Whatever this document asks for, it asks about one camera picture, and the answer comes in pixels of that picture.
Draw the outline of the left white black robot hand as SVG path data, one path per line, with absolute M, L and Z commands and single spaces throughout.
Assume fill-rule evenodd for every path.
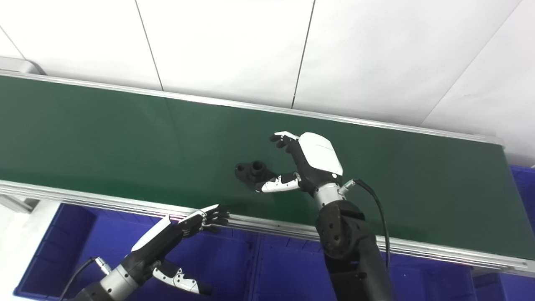
M 138 286 L 155 277 L 178 289 L 209 296 L 213 291 L 211 286 L 184 273 L 182 268 L 167 261 L 166 256 L 183 239 L 203 230 L 217 232 L 218 226 L 228 222 L 229 212 L 221 204 L 201 208 L 177 223 L 173 223 L 167 215 L 135 243 L 120 265 Z

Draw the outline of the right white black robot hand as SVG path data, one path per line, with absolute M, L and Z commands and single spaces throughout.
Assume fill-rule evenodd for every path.
M 256 183 L 256 191 L 274 193 L 301 190 L 313 196 L 325 185 L 341 186 L 343 168 L 327 138 L 312 132 L 297 136 L 288 131 L 280 131 L 275 132 L 270 141 L 291 155 L 296 171 Z

